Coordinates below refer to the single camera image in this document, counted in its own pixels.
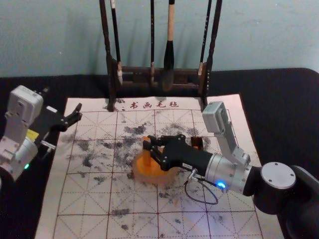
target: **brush tip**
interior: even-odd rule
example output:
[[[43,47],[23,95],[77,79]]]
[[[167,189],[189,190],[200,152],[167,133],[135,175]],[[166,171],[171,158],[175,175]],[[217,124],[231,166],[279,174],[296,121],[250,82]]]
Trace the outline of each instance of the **brush tip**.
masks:
[[[164,92],[168,92],[173,88],[174,83],[174,70],[169,70],[164,72],[163,78],[162,78],[162,88]]]

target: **wall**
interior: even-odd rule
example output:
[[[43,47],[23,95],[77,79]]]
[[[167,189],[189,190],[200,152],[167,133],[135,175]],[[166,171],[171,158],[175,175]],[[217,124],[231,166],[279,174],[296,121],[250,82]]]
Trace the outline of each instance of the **wall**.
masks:
[[[176,67],[199,64],[207,0],[194,3],[176,0]],[[155,1],[157,67],[163,66],[167,6],[167,0]],[[316,0],[224,0],[213,69],[307,67],[319,72],[318,8]],[[117,16],[123,64],[149,66],[150,1],[118,0]],[[0,76],[106,73],[98,0],[1,0]]]

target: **metal bracket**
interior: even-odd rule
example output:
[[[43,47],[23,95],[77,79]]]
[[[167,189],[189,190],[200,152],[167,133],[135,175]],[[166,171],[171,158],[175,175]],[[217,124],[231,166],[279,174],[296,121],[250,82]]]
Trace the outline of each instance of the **metal bracket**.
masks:
[[[217,137],[223,156],[235,165],[246,167],[250,163],[250,156],[236,143],[224,103],[210,102],[202,115],[207,131],[213,132]]]

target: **mat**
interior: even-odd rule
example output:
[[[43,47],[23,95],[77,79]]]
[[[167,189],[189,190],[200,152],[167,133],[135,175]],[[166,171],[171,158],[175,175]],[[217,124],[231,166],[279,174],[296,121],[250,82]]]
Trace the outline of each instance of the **mat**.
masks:
[[[223,101],[236,140],[260,166],[239,95],[209,97]],[[82,103],[82,120],[61,133],[47,183],[36,238],[39,239],[273,239],[283,238],[276,216],[260,212],[252,197],[212,188],[218,205],[188,198],[180,170],[175,182],[139,183],[132,160],[142,150],[143,135],[202,136],[204,149],[219,152],[203,122],[195,98],[117,99],[116,111],[105,99],[69,98],[65,114]],[[212,196],[195,182],[191,196],[207,202]]]

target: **black table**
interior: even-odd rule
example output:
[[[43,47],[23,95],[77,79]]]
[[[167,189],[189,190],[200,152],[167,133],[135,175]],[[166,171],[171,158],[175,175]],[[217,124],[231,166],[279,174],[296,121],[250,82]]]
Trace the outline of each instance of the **black table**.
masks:
[[[0,135],[10,91],[49,86],[45,104],[64,112],[68,97],[107,98],[107,76],[0,78]],[[262,164],[304,167],[319,178],[319,74],[304,68],[213,72],[210,96],[240,93]],[[147,93],[122,92],[119,97]],[[58,134],[48,141],[56,143]],[[34,238],[53,157],[34,160],[15,187],[0,195],[0,238]],[[282,223],[284,215],[279,216]]]

